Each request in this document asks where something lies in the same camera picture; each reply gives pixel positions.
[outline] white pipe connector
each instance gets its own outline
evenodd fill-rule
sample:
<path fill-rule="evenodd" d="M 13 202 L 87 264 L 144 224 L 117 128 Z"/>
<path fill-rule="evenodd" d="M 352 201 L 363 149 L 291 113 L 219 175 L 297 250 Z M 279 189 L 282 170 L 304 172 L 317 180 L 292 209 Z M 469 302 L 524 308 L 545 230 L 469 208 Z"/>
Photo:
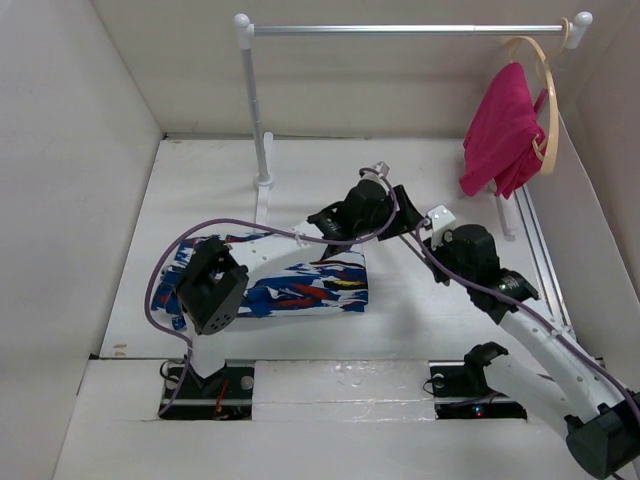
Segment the white pipe connector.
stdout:
<path fill-rule="evenodd" d="M 574 49 L 582 40 L 584 32 L 587 31 L 589 25 L 593 23 L 593 15 L 589 12 L 580 12 L 573 18 L 571 29 L 569 30 L 569 38 L 567 38 L 566 48 Z"/>
<path fill-rule="evenodd" d="M 253 40 L 253 24 L 244 13 L 239 13 L 233 18 L 238 36 L 238 45 L 242 50 L 250 50 Z"/>

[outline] clothes hanger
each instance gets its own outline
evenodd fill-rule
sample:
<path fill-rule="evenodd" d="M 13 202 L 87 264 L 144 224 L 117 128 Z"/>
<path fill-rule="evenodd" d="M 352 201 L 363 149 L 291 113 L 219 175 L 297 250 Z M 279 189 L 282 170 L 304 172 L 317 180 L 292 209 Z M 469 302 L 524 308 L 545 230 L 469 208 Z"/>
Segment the clothes hanger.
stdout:
<path fill-rule="evenodd" d="M 551 75 L 551 67 L 549 66 L 549 58 L 555 57 L 564 50 L 567 38 L 569 37 L 569 30 L 571 28 L 569 21 L 566 18 L 562 19 L 564 25 L 564 39 L 560 46 L 554 49 L 549 55 L 545 55 L 542 47 L 531 37 L 514 37 L 505 43 L 505 47 L 510 49 L 509 58 L 511 63 L 514 62 L 515 54 L 522 42 L 528 42 L 534 49 L 538 61 L 536 61 L 536 75 L 540 79 L 547 89 L 547 95 L 549 100 L 549 132 L 546 138 L 538 143 L 538 136 L 532 140 L 533 150 L 536 153 L 538 159 L 542 162 L 540 173 L 542 175 L 550 175 L 553 173 L 553 169 L 556 164 L 556 157 L 558 154 L 558 136 L 559 136 L 559 112 L 558 112 L 558 99 L 556 97 L 556 87 L 553 83 L 553 76 Z M 539 65 L 542 65 L 542 72 L 540 72 Z"/>

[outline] magenta garment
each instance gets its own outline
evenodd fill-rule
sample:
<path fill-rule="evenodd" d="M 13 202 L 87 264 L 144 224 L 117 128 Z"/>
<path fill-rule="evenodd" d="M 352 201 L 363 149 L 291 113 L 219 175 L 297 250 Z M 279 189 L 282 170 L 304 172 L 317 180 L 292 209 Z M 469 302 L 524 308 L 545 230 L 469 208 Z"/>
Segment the magenta garment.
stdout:
<path fill-rule="evenodd" d="M 524 70 L 510 63 L 491 82 L 464 140 L 464 193 L 473 196 L 495 179 L 496 197 L 509 198 L 542 167 L 531 145 L 536 135 L 540 144 L 545 133 L 538 125 Z"/>

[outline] horizontal metal bar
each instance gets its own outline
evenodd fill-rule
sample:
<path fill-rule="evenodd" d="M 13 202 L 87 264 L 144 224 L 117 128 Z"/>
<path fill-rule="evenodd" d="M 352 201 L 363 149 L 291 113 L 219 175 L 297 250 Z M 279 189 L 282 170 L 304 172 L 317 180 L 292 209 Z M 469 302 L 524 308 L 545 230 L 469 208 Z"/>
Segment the horizontal metal bar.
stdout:
<path fill-rule="evenodd" d="M 563 25 L 254 25 L 255 36 L 282 35 L 562 35 Z"/>

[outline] robotic arm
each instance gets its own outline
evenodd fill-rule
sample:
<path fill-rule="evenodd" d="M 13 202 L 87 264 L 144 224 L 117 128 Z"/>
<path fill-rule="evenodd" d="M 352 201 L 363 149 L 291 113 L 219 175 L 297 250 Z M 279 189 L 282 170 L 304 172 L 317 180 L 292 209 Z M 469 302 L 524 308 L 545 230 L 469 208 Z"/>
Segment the robotic arm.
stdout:
<path fill-rule="evenodd" d="M 480 225 L 454 229 L 455 217 L 444 206 L 423 218 L 401 185 L 392 192 L 385 190 L 380 176 L 387 172 L 384 163 L 369 169 L 343 201 L 311 215 L 290 229 L 288 237 L 267 236 L 233 249 L 214 239 L 198 245 L 175 293 L 190 320 L 189 373 L 203 395 L 220 386 L 218 373 L 226 365 L 223 330 L 235 319 L 248 286 L 290 265 L 335 255 L 372 233 L 386 240 L 416 231 L 414 238 L 420 241 L 417 229 L 424 227 L 431 230 L 431 237 L 421 246 L 436 282 L 448 285 L 454 278 L 469 285 L 472 303 L 522 343 L 553 378 L 541 378 L 490 342 L 465 356 L 461 374 L 441 382 L 463 384 L 476 395 L 496 391 L 513 398 L 566 438 L 573 457 L 595 478 L 606 478 L 637 458 L 640 425 L 629 399 L 625 401 L 610 378 L 577 356 L 595 362 L 555 322 L 535 288 L 518 272 L 501 268 L 487 230 Z M 393 221 L 380 231 L 389 218 Z M 308 237 L 323 240 L 311 242 Z M 551 328 L 500 297 L 519 302 L 546 319 Z M 630 395 L 640 404 L 640 394 Z"/>

